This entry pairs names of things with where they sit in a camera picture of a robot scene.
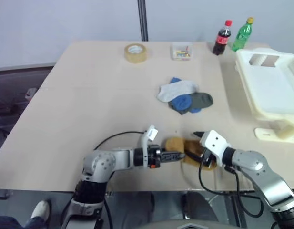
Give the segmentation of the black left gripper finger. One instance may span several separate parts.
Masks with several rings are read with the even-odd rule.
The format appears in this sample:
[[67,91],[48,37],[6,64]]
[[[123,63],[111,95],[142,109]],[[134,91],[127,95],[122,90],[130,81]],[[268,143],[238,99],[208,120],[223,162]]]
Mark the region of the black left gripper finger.
[[167,156],[162,158],[163,163],[178,162],[183,160],[183,156]]
[[163,151],[162,157],[185,157],[185,153],[179,151]]

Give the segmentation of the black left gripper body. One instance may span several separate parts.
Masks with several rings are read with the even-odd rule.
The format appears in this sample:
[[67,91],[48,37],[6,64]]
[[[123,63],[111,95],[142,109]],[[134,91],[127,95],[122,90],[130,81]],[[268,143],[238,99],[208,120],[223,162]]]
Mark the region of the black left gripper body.
[[159,145],[148,145],[148,167],[159,168],[162,163],[162,154],[165,148]]

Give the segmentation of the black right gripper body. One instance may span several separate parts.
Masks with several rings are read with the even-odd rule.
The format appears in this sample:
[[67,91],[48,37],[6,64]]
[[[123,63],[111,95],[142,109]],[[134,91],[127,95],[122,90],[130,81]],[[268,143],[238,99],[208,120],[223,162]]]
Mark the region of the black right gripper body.
[[202,169],[215,169],[217,167],[216,157],[207,148],[204,148],[200,166]]

